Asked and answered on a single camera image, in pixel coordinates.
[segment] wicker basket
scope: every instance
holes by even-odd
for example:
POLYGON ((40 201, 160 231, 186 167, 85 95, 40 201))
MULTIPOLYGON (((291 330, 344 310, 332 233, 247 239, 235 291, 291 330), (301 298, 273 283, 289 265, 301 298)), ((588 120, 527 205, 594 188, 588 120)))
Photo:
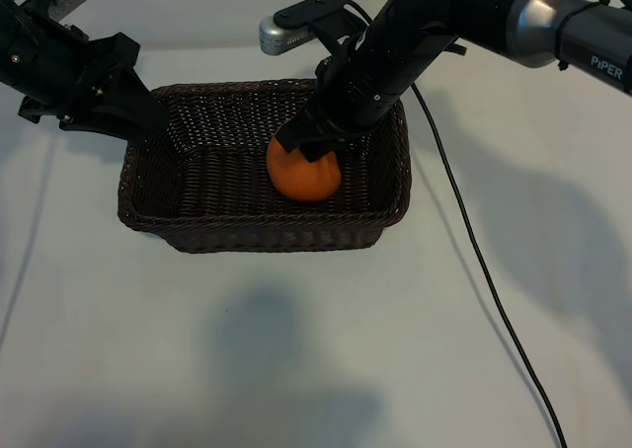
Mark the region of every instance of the wicker basket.
POLYGON ((372 246, 408 209, 411 172, 403 107, 398 103, 378 131, 338 152, 343 183, 334 196, 299 203, 273 187, 266 149, 313 90, 312 80, 156 90, 170 126, 164 136, 127 147, 118 217, 186 253, 372 246))

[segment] basket rim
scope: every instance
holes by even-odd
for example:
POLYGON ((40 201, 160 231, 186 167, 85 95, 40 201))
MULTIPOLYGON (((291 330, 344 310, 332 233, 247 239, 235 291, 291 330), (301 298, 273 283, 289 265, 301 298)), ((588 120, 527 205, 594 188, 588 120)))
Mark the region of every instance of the basket rim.
MULTIPOLYGON (((198 95, 200 93, 225 92, 230 94, 234 90, 244 92, 247 90, 260 90, 271 85, 285 90, 288 85, 294 87, 313 88, 313 79, 283 79, 265 80, 253 82, 227 82, 211 84, 176 84, 163 86, 152 91, 157 98, 163 98, 172 94, 198 95)), ((347 229, 379 229, 397 224, 406 214, 410 204, 410 191, 412 185, 411 159, 408 142, 408 128, 403 106, 400 101, 395 108, 401 110, 402 123, 398 127, 401 133, 396 137, 398 152, 401 159, 401 167, 397 167, 399 187, 395 199, 391 204, 380 211, 367 211, 362 213, 302 213, 302 214, 242 214, 242 215, 206 215, 196 217, 165 217, 152 216, 138 212, 133 203, 133 192, 130 180, 138 167, 138 157, 134 154, 134 145, 129 143, 125 151, 123 168, 118 187, 118 217, 126 226, 136 231, 151 232, 179 232, 194 230, 200 226, 207 229, 215 228, 282 228, 282 227, 322 227, 347 228, 347 229)))

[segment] orange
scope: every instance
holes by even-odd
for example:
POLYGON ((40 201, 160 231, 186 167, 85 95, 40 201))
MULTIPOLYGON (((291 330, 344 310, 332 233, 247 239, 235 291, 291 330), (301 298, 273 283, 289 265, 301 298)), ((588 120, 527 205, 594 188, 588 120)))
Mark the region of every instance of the orange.
POLYGON ((299 149, 285 152, 276 137, 268 146, 268 174, 275 188, 297 201, 321 201, 340 186, 342 175, 334 152, 308 162, 299 149))

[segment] white surface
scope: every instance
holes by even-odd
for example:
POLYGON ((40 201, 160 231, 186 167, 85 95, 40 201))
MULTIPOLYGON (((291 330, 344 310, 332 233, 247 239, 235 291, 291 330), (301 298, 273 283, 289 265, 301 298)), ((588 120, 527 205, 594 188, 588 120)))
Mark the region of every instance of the white surface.
MULTIPOLYGON (((258 42, 259 22, 302 0, 90 0, 64 23, 90 37, 124 32, 144 47, 258 42)), ((387 0, 356 0, 375 15, 387 0)))
MULTIPOLYGON (((155 51, 139 70, 151 88, 304 77, 323 55, 155 51)), ((569 446, 627 446, 629 99, 475 47, 422 89, 569 446)), ((0 315, 50 143, 54 160, 0 353, 0 446, 555 446, 411 96, 411 208, 376 247, 188 256, 119 223, 122 142, 28 126, 1 91, 0 315)))

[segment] robotic arm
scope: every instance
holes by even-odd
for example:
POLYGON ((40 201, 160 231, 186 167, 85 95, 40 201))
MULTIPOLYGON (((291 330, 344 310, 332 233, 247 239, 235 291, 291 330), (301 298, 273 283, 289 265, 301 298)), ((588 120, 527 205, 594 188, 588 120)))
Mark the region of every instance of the robotic arm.
POLYGON ((316 70, 305 111, 277 139, 310 162, 370 133, 458 37, 528 67, 560 61, 632 91, 632 0, 389 0, 367 27, 349 0, 307 0, 265 19, 262 50, 281 54, 317 37, 332 56, 316 70))
POLYGON ((123 34, 89 41, 58 23, 85 1, 0 0, 0 81, 26 95, 20 116, 133 141, 166 130, 166 112, 133 69, 138 43, 123 34))

